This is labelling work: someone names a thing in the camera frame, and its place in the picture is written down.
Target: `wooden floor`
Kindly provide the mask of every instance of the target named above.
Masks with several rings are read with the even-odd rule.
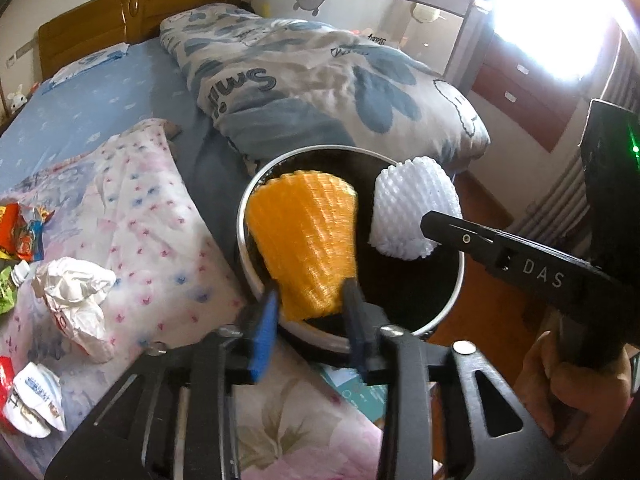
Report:
[[[455,184],[466,220],[498,229],[510,224],[507,213],[468,173],[457,176]],[[525,324],[522,319],[530,302],[524,293],[492,278],[483,266],[467,257],[458,301],[430,342],[450,345],[459,339],[472,341],[513,384],[536,335],[536,323]]]

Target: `stuffed bunny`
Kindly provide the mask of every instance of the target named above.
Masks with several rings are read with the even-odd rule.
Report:
[[[17,92],[11,92],[7,99],[9,99],[10,104],[9,108],[11,109],[11,113],[17,112],[20,108],[22,108],[25,104],[27,104],[27,98],[22,93],[22,85],[18,86]]]

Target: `wooden drawer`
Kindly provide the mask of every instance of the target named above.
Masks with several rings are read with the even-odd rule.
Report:
[[[548,152],[558,143],[571,117],[557,116],[524,88],[486,64],[480,68],[472,90],[516,121]]]
[[[555,79],[516,45],[494,34],[484,64],[495,68],[534,95],[561,120],[569,120],[578,104],[575,82]]]

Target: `window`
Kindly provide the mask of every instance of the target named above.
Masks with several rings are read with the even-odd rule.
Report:
[[[609,0],[495,0],[495,30],[553,76],[591,72],[610,21]]]

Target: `pillow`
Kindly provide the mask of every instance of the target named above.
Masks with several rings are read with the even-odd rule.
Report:
[[[78,59],[78,61],[74,61],[73,63],[69,63],[67,66],[63,66],[60,70],[56,72],[56,74],[49,79],[46,83],[44,92],[48,92],[52,88],[55,88],[60,83],[68,81],[69,79],[75,77],[76,75],[93,68],[94,66],[105,63],[111,59],[118,59],[126,55],[127,50],[129,49],[129,43],[118,43],[113,46],[108,46],[98,52],[94,52],[93,54],[89,54],[88,56],[84,56],[82,59]]]

